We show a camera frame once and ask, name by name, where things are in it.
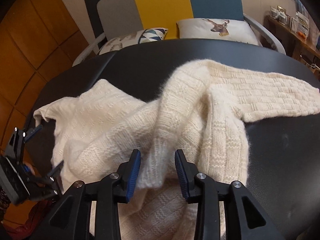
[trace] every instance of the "yellow fabric panel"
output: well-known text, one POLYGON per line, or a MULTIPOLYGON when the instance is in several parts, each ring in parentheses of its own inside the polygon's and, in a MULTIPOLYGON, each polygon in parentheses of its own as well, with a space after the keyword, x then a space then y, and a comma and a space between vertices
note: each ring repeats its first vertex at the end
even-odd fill
POLYGON ((135 0, 144 29, 163 27, 165 37, 178 39, 177 21, 193 18, 190 0, 135 0))

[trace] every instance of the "throw pillow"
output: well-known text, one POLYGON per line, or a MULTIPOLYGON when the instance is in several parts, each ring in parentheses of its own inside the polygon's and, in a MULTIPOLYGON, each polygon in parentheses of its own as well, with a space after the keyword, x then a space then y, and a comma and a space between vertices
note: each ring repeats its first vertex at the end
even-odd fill
POLYGON ((164 39, 167 31, 168 29, 165 28, 152 28, 111 39, 103 45, 99 52, 99 55, 113 50, 121 50, 122 48, 135 44, 151 41, 161 41, 164 39))
POLYGON ((194 18, 177 22, 181 39, 216 39, 259 45, 245 21, 194 18))

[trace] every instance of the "white armrest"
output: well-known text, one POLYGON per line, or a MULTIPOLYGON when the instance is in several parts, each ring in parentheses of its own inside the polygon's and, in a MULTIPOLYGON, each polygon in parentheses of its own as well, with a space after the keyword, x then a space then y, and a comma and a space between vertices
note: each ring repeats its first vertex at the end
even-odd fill
POLYGON ((84 49, 84 51, 82 51, 80 53, 80 55, 75 59, 75 61, 73 62, 72 66, 78 65, 79 63, 81 63, 82 61, 85 60, 86 57, 89 56, 89 54, 91 53, 91 51, 93 51, 94 47, 98 45, 99 42, 103 41, 103 39, 106 37, 106 35, 104 33, 100 34, 93 43, 91 43, 88 47, 86 47, 84 49))
POLYGON ((268 31, 265 27, 263 27, 260 23, 258 23, 255 19, 252 17, 244 14, 244 20, 253 28, 255 28, 266 40, 268 43, 270 43, 271 47, 282 53, 285 54, 284 47, 282 46, 281 42, 270 32, 268 31))

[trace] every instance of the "sweater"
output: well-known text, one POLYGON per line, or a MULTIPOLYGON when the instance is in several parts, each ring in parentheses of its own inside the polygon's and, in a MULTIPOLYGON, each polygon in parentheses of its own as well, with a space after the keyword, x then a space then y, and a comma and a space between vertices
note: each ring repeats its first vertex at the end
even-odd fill
MULTIPOLYGON (((176 149, 216 181, 245 184, 249 146, 244 122, 319 112, 319 90, 305 81, 198 60, 177 68, 152 102, 99 80, 77 98, 41 107, 34 118, 36 125, 41 119, 56 120, 52 164, 64 160, 64 190, 76 180, 101 180, 139 149, 134 196, 118 205, 122 239, 178 240, 193 239, 197 205, 182 198, 176 149)), ((95 203, 90 219, 94 234, 95 203)))

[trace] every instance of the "metal screw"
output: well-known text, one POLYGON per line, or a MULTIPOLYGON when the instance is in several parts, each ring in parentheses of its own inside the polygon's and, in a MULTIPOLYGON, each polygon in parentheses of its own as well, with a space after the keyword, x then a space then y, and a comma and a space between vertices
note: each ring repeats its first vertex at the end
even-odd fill
POLYGON ((233 183, 232 183, 232 185, 234 186, 234 187, 236 187, 236 188, 240 188, 241 187, 241 182, 239 182, 239 181, 234 181, 233 183))
POLYGON ((73 183, 74 187, 82 187, 83 181, 82 180, 77 180, 73 183))
POLYGON ((197 174, 197 178, 198 178, 198 179, 205 179, 206 176, 207 176, 207 175, 205 175, 205 174, 202 173, 202 172, 200 172, 200 173, 197 174))
POLYGON ((119 177, 120 177, 120 175, 116 172, 110 174, 111 179, 118 179, 119 177))

